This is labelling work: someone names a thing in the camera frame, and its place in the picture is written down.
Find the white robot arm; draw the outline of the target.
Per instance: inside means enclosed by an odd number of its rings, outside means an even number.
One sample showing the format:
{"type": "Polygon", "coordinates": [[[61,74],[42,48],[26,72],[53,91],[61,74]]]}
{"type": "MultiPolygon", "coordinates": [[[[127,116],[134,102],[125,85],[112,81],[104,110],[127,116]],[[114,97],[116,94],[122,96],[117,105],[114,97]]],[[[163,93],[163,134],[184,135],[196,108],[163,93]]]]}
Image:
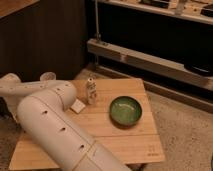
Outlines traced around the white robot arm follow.
{"type": "Polygon", "coordinates": [[[131,171],[67,116],[76,95],[75,86],[65,80],[23,82],[13,73],[0,78],[0,97],[63,171],[131,171]]]}

